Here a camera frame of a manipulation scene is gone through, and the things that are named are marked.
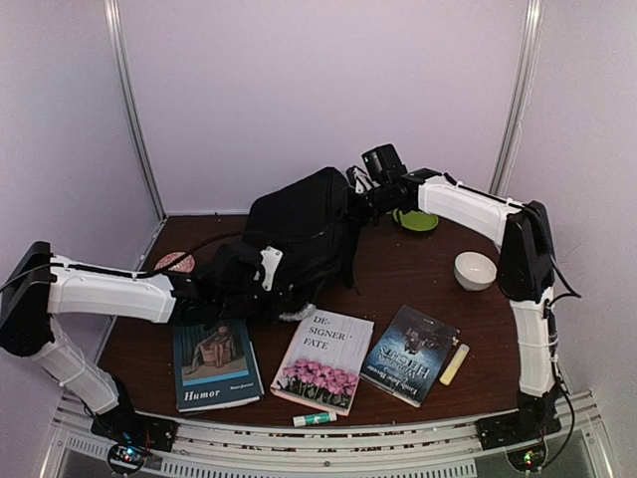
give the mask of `yellow highlighter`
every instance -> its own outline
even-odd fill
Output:
[[[443,385],[448,385],[449,383],[451,383],[451,380],[453,380],[454,376],[456,376],[456,372],[458,371],[458,368],[460,368],[460,365],[462,365],[462,362],[464,361],[468,353],[469,353],[469,346],[462,344],[461,346],[458,347],[456,354],[451,359],[451,361],[449,362],[449,365],[447,366],[447,369],[440,377],[440,382]]]

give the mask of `green plate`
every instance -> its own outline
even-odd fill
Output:
[[[438,216],[435,214],[425,214],[420,211],[411,211],[404,214],[399,209],[394,209],[392,215],[398,224],[410,231],[431,231],[438,225]]]

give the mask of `dark wood tabletop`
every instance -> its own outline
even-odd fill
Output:
[[[148,255],[145,268],[151,269],[165,254],[186,250],[209,236],[241,229],[245,219],[245,216],[172,217]],[[498,264],[497,251],[491,242],[442,218],[430,233],[399,230],[389,217],[383,218],[379,226],[363,230],[354,263],[358,292],[335,284],[323,292],[318,306],[374,321],[371,342],[374,345],[400,306],[406,304],[459,329],[460,341],[471,350],[452,383],[445,386],[436,381],[421,408],[363,381],[349,417],[339,417],[333,425],[420,422],[516,406],[520,356],[513,313],[497,285],[478,293],[466,292],[458,285],[454,279],[454,259],[468,250],[486,254]],[[195,254],[195,260],[199,263],[210,260],[214,251],[214,245],[201,250]],[[293,416],[314,413],[312,408],[275,397],[268,391],[296,326],[249,325],[266,389],[264,400],[197,413],[196,418],[289,426]],[[118,319],[100,366],[124,381],[137,409],[179,416],[170,327]]]

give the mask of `humor book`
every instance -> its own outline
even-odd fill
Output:
[[[372,329],[373,322],[317,310],[299,323],[272,393],[347,416]]]
[[[263,397],[245,320],[174,330],[177,409],[199,411],[244,405]]]
[[[360,376],[419,407],[457,336],[456,329],[402,306],[365,359]]]

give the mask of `black backpack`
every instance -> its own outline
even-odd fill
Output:
[[[275,283],[286,291],[275,310],[295,312],[315,304],[322,287],[340,278],[353,287],[353,259],[361,222],[348,211],[353,191],[335,168],[326,167],[294,184],[257,199],[250,209],[242,242],[261,250],[284,252]]]

